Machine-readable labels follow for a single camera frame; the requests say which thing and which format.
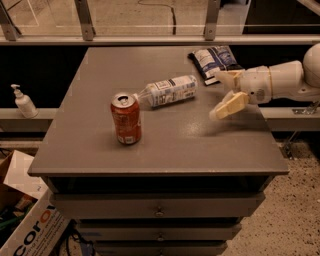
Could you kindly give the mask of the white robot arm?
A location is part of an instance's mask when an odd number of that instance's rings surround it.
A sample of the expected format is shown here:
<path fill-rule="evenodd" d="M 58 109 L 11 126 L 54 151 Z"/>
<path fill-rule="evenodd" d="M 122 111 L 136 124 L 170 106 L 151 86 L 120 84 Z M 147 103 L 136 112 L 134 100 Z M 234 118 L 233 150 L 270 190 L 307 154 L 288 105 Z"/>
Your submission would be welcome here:
<path fill-rule="evenodd" d="M 247 70 L 219 71 L 216 79 L 230 91 L 213 110 L 211 120 L 221 120 L 243 110 L 248 104 L 273 99 L 318 101 L 320 97 L 320 44 L 313 45 L 303 61 L 291 61 Z"/>

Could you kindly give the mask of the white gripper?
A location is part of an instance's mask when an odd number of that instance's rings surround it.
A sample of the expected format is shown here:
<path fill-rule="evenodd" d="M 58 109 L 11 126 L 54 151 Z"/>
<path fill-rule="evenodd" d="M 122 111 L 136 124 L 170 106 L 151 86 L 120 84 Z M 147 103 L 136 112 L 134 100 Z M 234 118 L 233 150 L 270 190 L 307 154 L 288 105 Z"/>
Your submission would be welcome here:
<path fill-rule="evenodd" d="M 271 74 L 266 66 L 245 71 L 218 71 L 215 78 L 231 91 L 209 112 L 212 121 L 235 114 L 243 110 L 248 103 L 263 104 L 272 99 Z"/>

